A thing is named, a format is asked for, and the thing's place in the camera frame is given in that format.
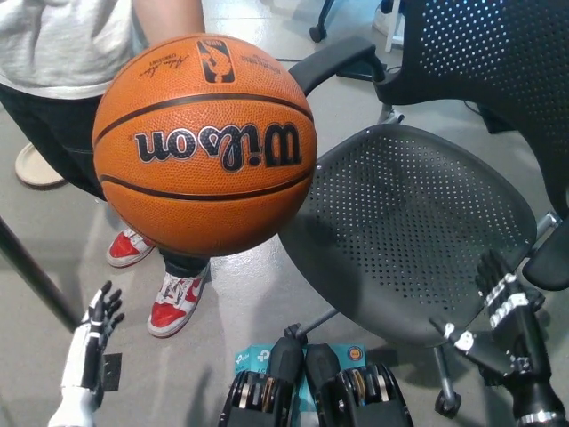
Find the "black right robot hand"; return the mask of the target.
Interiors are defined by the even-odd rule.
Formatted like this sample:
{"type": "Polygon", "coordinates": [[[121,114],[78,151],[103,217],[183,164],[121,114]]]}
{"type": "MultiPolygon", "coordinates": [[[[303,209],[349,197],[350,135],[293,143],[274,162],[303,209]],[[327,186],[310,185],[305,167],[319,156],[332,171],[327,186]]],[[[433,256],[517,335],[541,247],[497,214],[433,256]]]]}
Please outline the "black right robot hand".
{"type": "Polygon", "coordinates": [[[494,250],[481,256],[475,283],[487,310],[489,341],[441,317],[429,323],[479,367],[487,382],[509,392],[518,426],[566,426],[568,414],[550,382],[551,364],[534,301],[494,250]]]}

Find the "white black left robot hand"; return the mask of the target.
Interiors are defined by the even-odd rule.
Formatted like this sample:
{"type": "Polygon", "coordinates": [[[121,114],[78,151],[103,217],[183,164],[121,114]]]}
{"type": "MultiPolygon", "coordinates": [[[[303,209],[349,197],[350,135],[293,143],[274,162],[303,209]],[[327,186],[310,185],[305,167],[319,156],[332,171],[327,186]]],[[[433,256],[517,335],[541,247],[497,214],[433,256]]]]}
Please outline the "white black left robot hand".
{"type": "Polygon", "coordinates": [[[124,320],[122,290],[109,280],[97,290],[75,329],[60,383],[60,403],[50,426],[93,426],[104,398],[104,354],[124,320]]]}

